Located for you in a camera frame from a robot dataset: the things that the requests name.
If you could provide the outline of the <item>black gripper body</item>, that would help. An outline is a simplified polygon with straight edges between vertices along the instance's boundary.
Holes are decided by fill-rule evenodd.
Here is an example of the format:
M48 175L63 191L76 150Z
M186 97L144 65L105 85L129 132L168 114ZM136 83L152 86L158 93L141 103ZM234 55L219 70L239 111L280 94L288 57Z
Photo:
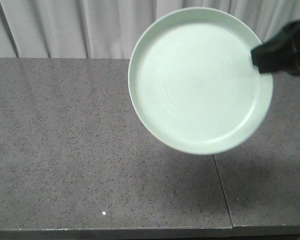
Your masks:
M280 59L283 70L290 75L300 75L300 20L288 23L283 29L284 43Z

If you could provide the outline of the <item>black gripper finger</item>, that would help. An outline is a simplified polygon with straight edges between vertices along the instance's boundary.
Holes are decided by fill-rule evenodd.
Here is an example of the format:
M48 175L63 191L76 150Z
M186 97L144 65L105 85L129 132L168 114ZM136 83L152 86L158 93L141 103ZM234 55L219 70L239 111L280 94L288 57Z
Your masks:
M250 51L252 64L259 73L286 71L290 68L289 44L284 39L271 39Z

